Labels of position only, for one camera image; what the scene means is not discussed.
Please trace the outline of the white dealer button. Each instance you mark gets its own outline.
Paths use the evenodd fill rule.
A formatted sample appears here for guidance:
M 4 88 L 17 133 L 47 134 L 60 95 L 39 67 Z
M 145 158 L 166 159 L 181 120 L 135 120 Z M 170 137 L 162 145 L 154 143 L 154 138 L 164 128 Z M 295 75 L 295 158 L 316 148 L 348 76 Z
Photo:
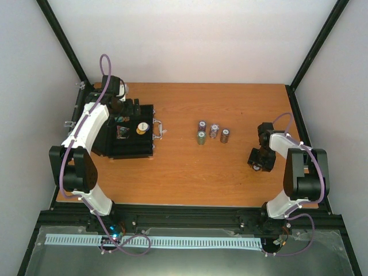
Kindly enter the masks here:
M 142 129 L 142 130 L 145 130 L 145 131 L 148 131 L 148 130 L 149 130 L 149 128 L 150 128 L 150 126 L 149 126 L 149 124 L 147 124 L 146 122 L 141 122 L 141 123 L 137 126 L 137 128 Z

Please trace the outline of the black poker set case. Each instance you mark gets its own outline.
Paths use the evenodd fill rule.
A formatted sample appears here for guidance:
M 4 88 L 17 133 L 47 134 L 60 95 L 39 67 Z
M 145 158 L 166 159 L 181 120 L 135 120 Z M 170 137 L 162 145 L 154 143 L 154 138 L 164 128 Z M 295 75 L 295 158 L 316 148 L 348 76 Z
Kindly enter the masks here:
M 162 138 L 162 122 L 155 118 L 153 105 L 142 105 L 140 116 L 112 115 L 103 124 L 91 152 L 111 159 L 148 158 L 154 152 L 154 140 Z M 127 122 L 115 122 L 115 118 L 130 117 Z M 139 135 L 136 132 L 141 122 L 149 124 L 149 130 Z

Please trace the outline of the brown chip stack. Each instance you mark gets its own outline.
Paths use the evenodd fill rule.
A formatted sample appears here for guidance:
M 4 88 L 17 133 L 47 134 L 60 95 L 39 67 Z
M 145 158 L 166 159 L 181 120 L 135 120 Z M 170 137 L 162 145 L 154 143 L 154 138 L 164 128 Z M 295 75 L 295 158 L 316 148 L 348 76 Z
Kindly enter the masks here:
M 229 129 L 224 128 L 221 131 L 220 142 L 226 144 L 229 140 L 229 134 L 230 134 Z

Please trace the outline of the grey chip stack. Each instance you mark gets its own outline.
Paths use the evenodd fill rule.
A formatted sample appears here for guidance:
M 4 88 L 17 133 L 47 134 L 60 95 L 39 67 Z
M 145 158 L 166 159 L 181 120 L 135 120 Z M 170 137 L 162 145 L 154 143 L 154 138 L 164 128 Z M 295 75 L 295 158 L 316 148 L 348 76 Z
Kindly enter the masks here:
M 211 139 L 215 139 L 217 137 L 217 134 L 219 132 L 219 125 L 218 124 L 212 124 L 210 126 L 210 130 L 209 130 L 209 137 Z

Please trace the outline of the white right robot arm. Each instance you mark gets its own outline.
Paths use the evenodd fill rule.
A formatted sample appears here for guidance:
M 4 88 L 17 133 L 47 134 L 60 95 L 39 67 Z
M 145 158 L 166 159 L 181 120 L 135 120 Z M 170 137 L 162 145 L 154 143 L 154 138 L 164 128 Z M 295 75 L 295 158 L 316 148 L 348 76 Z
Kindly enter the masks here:
M 255 171 L 269 173 L 277 154 L 285 158 L 283 188 L 271 201 L 265 202 L 257 221 L 264 233 L 281 228 L 281 223 L 305 204 L 319 204 L 329 192 L 328 159 L 323 149 L 313 149 L 295 141 L 285 131 L 277 131 L 271 122 L 258 126 L 259 148 L 253 148 L 248 165 Z

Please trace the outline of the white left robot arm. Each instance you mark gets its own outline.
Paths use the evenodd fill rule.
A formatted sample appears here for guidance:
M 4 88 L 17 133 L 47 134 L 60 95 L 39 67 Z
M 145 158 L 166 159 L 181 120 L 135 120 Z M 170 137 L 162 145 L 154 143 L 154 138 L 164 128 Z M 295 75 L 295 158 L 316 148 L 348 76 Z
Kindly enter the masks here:
M 112 115 L 132 114 L 131 99 L 126 99 L 128 85 L 119 77 L 104 75 L 102 89 L 86 97 L 79 120 L 60 146 L 52 146 L 49 159 L 55 183 L 66 199 L 85 203 L 90 213 L 99 215 L 99 224 L 106 231 L 118 228 L 119 216 L 112 211 L 113 201 L 99 187 L 98 171 L 90 156 L 103 124 Z

